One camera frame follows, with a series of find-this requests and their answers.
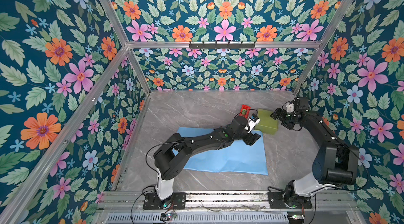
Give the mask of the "green gift box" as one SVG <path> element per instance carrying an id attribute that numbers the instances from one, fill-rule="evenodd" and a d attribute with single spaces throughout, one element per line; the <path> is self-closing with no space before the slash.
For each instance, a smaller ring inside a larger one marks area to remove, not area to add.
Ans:
<path id="1" fill-rule="evenodd" d="M 258 118 L 260 122 L 255 126 L 254 130 L 261 131 L 265 134 L 275 135 L 278 131 L 278 121 L 271 117 L 272 111 L 258 109 Z"/>

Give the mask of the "light blue wrapping paper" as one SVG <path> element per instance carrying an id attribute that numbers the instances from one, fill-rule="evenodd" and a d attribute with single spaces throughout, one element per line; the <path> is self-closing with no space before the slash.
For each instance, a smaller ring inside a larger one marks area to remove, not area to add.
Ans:
<path id="1" fill-rule="evenodd" d="M 192 156 L 185 165 L 186 170 L 204 172 L 243 172 L 268 175 L 263 133 L 253 130 L 260 139 L 252 146 L 237 140 L 220 150 L 209 150 Z"/>

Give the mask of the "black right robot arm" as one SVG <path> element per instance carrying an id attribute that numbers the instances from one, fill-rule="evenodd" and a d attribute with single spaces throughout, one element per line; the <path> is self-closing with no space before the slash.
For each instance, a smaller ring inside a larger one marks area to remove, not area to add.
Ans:
<path id="1" fill-rule="evenodd" d="M 271 118 L 289 130 L 296 125 L 307 130 L 319 147 L 312 172 L 292 180 L 283 190 L 283 202 L 292 208 L 310 201 L 318 192 L 354 185 L 357 178 L 359 148 L 341 140 L 316 111 L 310 110 L 307 98 L 295 98 L 276 109 Z"/>

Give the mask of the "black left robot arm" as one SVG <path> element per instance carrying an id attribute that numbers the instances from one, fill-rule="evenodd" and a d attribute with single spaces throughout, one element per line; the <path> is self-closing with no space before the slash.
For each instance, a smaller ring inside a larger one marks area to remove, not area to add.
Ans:
<path id="1" fill-rule="evenodd" d="M 153 155 L 158 174 L 155 187 L 158 199 L 166 201 L 172 198 L 174 178 L 180 174 L 192 156 L 227 148 L 237 140 L 252 146 L 260 138 L 258 134 L 252 133 L 259 122 L 257 114 L 252 114 L 249 118 L 237 115 L 230 124 L 215 128 L 209 134 L 196 137 L 183 137 L 179 133 L 171 135 Z"/>

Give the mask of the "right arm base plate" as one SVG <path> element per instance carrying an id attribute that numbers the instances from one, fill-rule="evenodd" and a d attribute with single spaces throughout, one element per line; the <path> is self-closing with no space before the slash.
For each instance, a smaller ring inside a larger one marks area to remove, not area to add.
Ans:
<path id="1" fill-rule="evenodd" d="M 297 195 L 288 196 L 285 192 L 270 191 L 267 193 L 268 202 L 271 209 L 312 209 L 310 197 L 302 197 Z"/>

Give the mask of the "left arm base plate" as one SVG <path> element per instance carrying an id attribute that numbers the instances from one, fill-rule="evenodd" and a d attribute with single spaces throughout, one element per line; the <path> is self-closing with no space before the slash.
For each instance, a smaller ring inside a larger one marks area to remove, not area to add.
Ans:
<path id="1" fill-rule="evenodd" d="M 156 192 L 149 192 L 145 196 L 145 200 L 143 203 L 144 210 L 183 210 L 185 209 L 186 204 L 186 196 L 185 192 L 174 192 L 167 199 L 161 200 L 159 199 Z"/>

